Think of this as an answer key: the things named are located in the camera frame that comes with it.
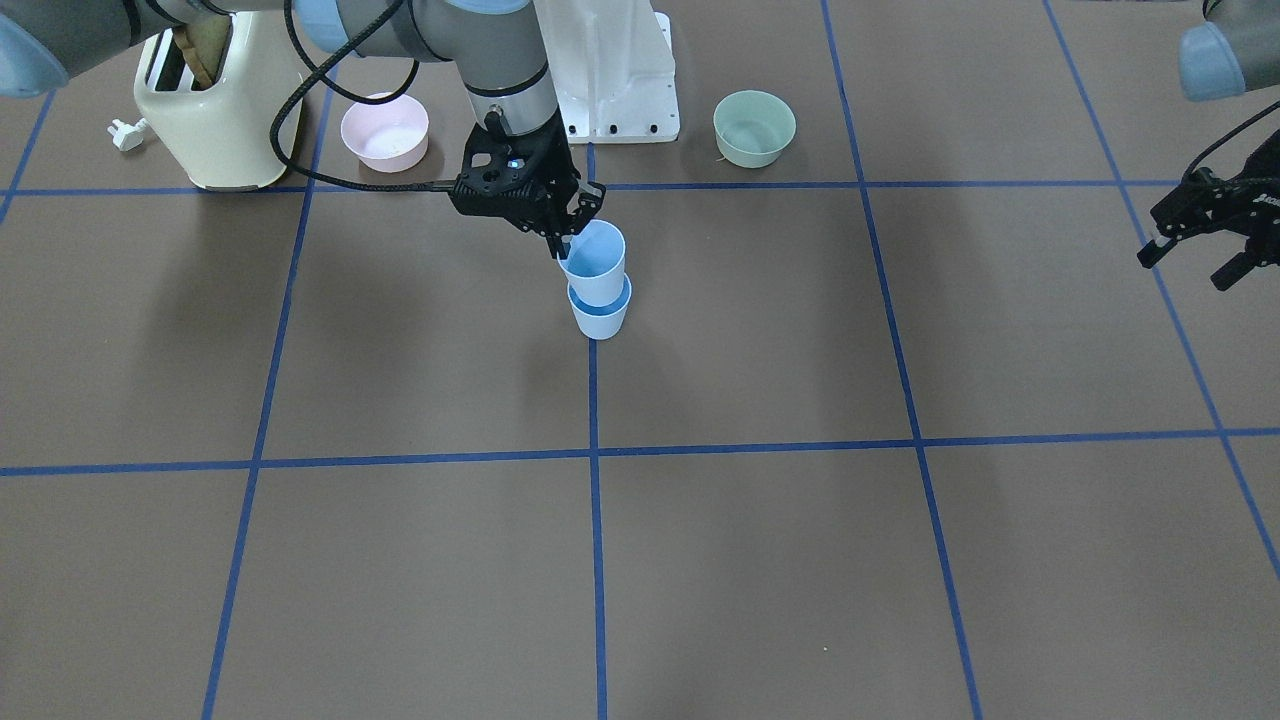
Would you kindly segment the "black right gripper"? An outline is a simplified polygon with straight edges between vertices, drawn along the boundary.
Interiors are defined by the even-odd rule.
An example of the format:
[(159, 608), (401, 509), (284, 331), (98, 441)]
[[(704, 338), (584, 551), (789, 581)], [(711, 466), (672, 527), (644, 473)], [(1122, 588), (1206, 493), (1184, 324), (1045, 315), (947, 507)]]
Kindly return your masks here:
[(493, 108), (463, 147), (463, 165), (447, 193), (466, 217), (500, 218), (543, 237), (557, 261), (570, 256), (580, 234), (602, 210), (607, 187), (573, 164), (562, 113), (526, 135), (509, 135)]

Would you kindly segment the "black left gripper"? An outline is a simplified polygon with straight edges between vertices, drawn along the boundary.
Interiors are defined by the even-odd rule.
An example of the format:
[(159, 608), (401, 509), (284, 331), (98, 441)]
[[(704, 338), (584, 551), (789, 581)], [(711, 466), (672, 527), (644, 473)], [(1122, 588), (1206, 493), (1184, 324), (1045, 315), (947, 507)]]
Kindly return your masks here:
[(1152, 269), (1184, 240), (1231, 231), (1247, 237), (1247, 250), (1210, 277), (1217, 291), (1229, 291), (1261, 265), (1252, 251), (1277, 250), (1277, 163), (1279, 132), (1274, 132), (1231, 178), (1219, 178), (1206, 167), (1192, 170), (1151, 209), (1155, 233), (1138, 251), (1139, 264)]

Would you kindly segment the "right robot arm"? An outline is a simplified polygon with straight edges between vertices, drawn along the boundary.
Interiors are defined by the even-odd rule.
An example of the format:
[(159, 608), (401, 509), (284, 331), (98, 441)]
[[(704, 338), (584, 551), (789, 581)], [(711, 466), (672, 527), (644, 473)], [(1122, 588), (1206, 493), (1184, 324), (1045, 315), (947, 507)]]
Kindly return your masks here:
[(466, 217), (500, 218), (543, 237), (553, 258), (600, 210), (603, 184), (573, 164), (547, 45), (530, 1), (5, 1), (3, 94), (33, 97), (168, 29), (238, 12), (279, 10), (308, 76), (269, 131), (278, 159), (285, 117), (332, 69), (360, 56), (449, 61), (476, 118), (452, 181), (408, 183), (445, 193)]

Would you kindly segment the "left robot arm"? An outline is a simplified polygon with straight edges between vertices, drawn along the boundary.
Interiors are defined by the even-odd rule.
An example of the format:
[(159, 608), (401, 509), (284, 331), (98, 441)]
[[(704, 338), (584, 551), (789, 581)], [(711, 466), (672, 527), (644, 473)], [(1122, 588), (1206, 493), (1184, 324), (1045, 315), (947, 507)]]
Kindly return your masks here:
[[(1279, 4), (1276, 1), (1204, 1), (1201, 24), (1188, 29), (1179, 45), (1179, 76), (1184, 96), (1193, 102), (1235, 97), (1279, 82)], [(1221, 292), (1256, 268), (1277, 265), (1279, 254), (1279, 135), (1272, 132), (1230, 177), (1216, 176), (1204, 160), (1267, 115), (1272, 102), (1201, 151), (1179, 183), (1149, 211), (1155, 234), (1137, 254), (1151, 269), (1180, 242), (1221, 231), (1245, 245), (1211, 277)]]

